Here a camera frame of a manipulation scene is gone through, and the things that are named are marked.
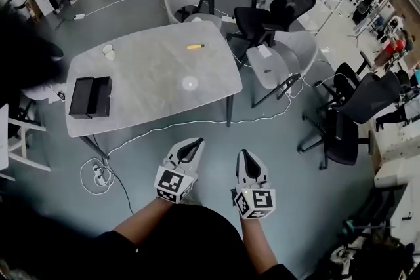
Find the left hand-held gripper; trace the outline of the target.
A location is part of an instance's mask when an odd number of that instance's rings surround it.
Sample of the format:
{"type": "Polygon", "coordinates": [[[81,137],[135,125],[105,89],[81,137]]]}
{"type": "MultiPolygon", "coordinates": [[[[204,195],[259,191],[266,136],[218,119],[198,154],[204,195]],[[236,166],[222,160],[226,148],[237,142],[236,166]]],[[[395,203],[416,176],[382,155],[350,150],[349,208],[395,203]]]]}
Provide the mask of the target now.
{"type": "Polygon", "coordinates": [[[159,198],[180,203],[191,192],[204,147],[203,138],[188,138],[173,145],[157,170],[154,187],[159,198]]]}

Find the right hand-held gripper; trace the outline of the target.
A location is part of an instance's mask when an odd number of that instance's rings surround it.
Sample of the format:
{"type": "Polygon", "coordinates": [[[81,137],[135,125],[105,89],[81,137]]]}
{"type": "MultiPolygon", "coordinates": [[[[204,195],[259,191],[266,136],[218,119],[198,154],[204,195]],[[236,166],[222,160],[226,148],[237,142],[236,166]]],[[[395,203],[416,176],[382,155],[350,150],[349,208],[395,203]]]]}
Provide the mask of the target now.
{"type": "Polygon", "coordinates": [[[236,178],[238,183],[232,192],[233,206],[238,209],[244,220],[266,218],[276,210],[276,190],[268,181],[266,165],[254,153],[240,150],[236,160],[236,178]],[[247,175],[253,179],[247,181],[247,175]]]}

